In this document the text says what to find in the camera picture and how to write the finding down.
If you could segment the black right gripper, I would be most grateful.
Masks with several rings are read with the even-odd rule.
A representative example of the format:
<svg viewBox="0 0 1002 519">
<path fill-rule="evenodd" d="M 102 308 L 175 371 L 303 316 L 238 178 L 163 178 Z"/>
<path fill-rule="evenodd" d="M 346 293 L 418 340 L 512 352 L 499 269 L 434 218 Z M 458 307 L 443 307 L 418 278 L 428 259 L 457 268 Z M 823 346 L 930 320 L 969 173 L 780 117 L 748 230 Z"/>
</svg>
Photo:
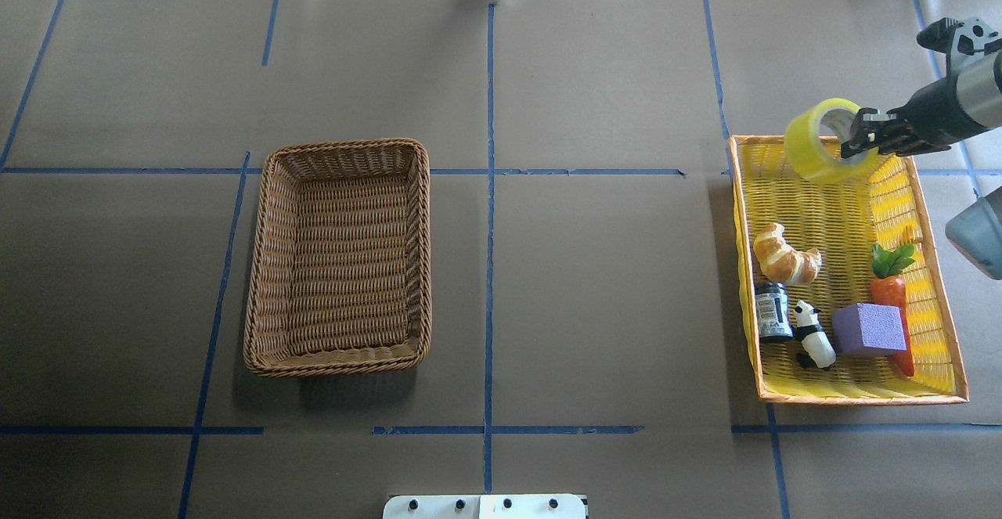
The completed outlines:
<svg viewBox="0 0 1002 519">
<path fill-rule="evenodd" d="M 957 78 L 945 77 L 888 113 L 869 106 L 859 109 L 849 130 L 851 139 L 842 142 L 842 159 L 934 153 L 977 134 L 979 124 L 960 105 Z"/>
</svg>

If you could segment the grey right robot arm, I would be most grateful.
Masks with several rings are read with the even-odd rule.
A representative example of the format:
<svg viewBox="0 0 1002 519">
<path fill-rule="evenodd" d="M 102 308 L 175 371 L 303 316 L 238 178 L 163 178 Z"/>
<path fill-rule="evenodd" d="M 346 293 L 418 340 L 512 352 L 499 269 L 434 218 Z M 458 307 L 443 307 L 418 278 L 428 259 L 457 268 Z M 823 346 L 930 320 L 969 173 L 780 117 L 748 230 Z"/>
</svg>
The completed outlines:
<svg viewBox="0 0 1002 519">
<path fill-rule="evenodd" d="M 920 88 L 905 105 L 880 112 L 856 112 L 842 157 L 872 150 L 898 157 L 948 151 L 960 143 L 972 172 L 1000 170 L 1000 158 L 989 160 L 976 143 L 1000 152 L 1000 53 L 947 58 L 944 77 Z M 975 202 L 955 215 L 945 228 L 955 248 L 990 279 L 1001 276 L 1000 188 L 982 189 Z"/>
</svg>

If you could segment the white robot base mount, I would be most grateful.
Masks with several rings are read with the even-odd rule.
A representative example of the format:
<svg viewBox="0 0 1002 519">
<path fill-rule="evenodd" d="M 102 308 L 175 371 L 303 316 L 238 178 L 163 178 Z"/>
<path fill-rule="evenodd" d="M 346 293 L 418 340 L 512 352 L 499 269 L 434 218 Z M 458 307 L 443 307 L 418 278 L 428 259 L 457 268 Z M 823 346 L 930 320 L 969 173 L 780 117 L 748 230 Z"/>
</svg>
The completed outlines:
<svg viewBox="0 0 1002 519">
<path fill-rule="evenodd" d="M 398 495 L 383 518 L 588 518 L 585 496 L 571 493 Z"/>
</svg>

